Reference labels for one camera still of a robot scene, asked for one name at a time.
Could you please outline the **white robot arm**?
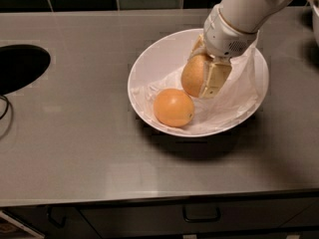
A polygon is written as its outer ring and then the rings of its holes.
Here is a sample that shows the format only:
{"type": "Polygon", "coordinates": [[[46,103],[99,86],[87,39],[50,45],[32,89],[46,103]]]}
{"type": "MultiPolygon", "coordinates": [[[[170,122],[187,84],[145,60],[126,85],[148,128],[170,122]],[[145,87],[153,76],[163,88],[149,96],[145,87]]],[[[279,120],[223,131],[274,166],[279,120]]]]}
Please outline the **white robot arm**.
{"type": "MultiPolygon", "coordinates": [[[[195,98],[216,96],[231,72],[230,60],[257,39],[261,26],[293,0],[221,0],[208,15],[181,74],[183,89],[195,98]]],[[[319,0],[307,0],[314,11],[319,0]]]]}

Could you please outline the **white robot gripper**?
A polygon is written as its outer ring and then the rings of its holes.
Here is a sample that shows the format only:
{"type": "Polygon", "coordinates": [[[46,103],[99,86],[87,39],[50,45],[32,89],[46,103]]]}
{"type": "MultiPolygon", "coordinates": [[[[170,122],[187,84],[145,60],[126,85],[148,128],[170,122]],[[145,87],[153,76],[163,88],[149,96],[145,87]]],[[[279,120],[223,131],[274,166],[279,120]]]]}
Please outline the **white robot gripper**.
{"type": "MultiPolygon", "coordinates": [[[[219,5],[215,5],[203,25],[203,35],[200,34],[189,58],[195,56],[211,56],[233,58],[241,56],[256,40],[256,33],[242,33],[232,28],[222,17],[219,5]]],[[[204,63],[203,84],[199,97],[214,98],[227,81],[232,67],[229,60],[212,59],[204,63]]]]}

